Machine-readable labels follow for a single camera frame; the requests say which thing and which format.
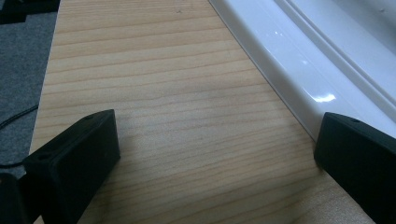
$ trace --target wooden table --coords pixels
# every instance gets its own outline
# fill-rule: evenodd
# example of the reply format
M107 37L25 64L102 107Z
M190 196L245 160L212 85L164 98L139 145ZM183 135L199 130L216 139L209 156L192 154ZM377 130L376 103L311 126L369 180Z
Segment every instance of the wooden table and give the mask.
M114 108L80 223L372 223L207 0L64 0L32 151Z

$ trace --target gray floor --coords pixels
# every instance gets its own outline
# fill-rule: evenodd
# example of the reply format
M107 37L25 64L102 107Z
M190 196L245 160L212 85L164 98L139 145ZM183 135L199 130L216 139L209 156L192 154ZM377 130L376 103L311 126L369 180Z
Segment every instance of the gray floor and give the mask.
M28 16L26 22L0 25L0 122L38 104L57 13ZM0 163L28 155L36 111L0 130ZM0 173L23 175L20 168Z

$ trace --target gray carpet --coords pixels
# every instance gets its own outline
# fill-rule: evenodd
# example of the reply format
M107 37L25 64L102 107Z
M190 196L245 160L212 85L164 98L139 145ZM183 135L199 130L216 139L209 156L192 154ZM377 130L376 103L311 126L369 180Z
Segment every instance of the gray carpet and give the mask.
M0 25L0 122L38 104L56 16L38 14L23 23ZM28 155L35 117L36 111L0 130L0 164L19 162ZM20 177L24 171L19 167L0 173Z

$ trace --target black object on floor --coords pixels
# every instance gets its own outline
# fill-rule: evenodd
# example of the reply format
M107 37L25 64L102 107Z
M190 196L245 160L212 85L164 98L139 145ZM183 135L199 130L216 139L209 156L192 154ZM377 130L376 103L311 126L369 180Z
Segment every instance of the black object on floor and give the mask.
M119 159L114 110L79 120L23 160L19 189L0 175L0 223L77 223Z
M6 0L0 11L0 24L25 22L31 14L58 11L61 0Z
M324 115L315 160L376 223L396 223L396 139L346 116Z

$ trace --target black cable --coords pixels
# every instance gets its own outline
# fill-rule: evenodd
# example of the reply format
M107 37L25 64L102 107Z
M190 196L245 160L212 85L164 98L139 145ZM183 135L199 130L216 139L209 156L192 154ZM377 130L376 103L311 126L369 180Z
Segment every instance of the black cable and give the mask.
M30 107L29 109L23 110L21 113L18 113L16 115L12 116L11 118L4 120L3 122L0 123L0 130L4 129L5 127L8 126L8 124L14 122L15 120L20 119L21 117L23 117L37 109L38 109L38 105L34 105L34 106ZM10 169L10 168L18 167L18 166L22 166L21 161L11 163L11 164L6 164L6 165L0 164L0 169Z

